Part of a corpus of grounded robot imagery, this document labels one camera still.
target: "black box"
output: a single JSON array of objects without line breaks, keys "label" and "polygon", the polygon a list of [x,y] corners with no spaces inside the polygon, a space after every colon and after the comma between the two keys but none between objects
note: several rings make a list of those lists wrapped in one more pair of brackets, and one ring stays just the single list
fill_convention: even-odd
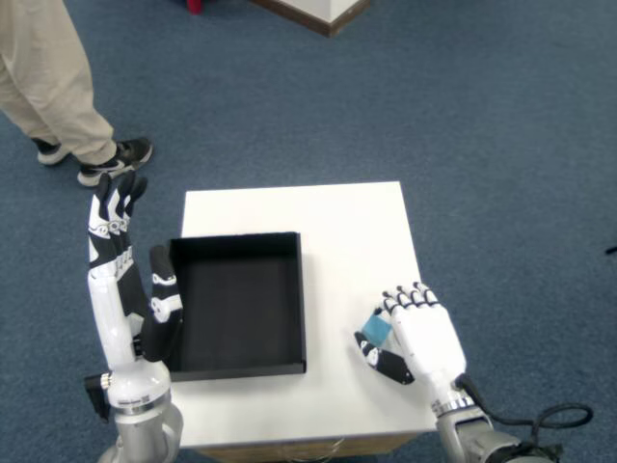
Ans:
[{"label": "black box", "polygon": [[173,239],[170,257],[184,306],[174,381],[307,370],[299,233]]}]

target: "blue object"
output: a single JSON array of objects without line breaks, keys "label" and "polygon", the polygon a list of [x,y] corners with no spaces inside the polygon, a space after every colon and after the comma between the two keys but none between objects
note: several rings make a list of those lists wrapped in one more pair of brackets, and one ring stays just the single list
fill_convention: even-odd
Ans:
[{"label": "blue object", "polygon": [[377,347],[381,346],[389,335],[392,325],[385,322],[379,315],[372,315],[362,327],[362,333]]}]

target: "sneaker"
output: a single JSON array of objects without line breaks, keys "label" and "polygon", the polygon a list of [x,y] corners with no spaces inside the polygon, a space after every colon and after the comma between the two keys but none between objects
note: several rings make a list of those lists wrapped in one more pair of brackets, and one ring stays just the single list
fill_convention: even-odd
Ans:
[{"label": "sneaker", "polygon": [[152,156],[152,143],[146,138],[116,142],[116,154],[104,164],[82,164],[77,180],[84,186],[97,186],[100,176],[117,177],[127,171],[135,171]]},{"label": "sneaker", "polygon": [[65,150],[60,143],[58,145],[51,145],[38,138],[33,138],[32,141],[35,142],[37,148],[39,148],[37,159],[45,166],[58,164],[70,154],[70,151]]}]

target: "wooden baseboard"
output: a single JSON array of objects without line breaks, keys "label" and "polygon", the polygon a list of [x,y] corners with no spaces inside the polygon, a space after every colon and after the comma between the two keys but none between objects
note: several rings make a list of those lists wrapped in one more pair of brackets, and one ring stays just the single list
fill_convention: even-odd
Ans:
[{"label": "wooden baseboard", "polygon": [[326,37],[334,37],[343,27],[349,24],[354,17],[362,13],[370,5],[370,0],[358,0],[333,22],[328,22],[315,17],[312,14],[305,13],[302,10],[287,5],[286,3],[280,2],[279,0],[252,1],[260,7],[302,24],[303,26],[308,27],[311,31]]}]

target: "leg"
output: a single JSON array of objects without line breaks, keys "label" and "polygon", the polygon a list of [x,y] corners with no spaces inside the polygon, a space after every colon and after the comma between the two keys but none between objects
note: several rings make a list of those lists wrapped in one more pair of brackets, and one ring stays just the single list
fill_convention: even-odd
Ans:
[{"label": "leg", "polygon": [[66,150],[85,164],[114,156],[113,129],[94,109],[90,65],[62,0],[0,2],[0,55]]},{"label": "leg", "polygon": [[39,113],[15,86],[2,56],[0,56],[0,109],[27,137],[38,138],[51,145],[59,143]]}]

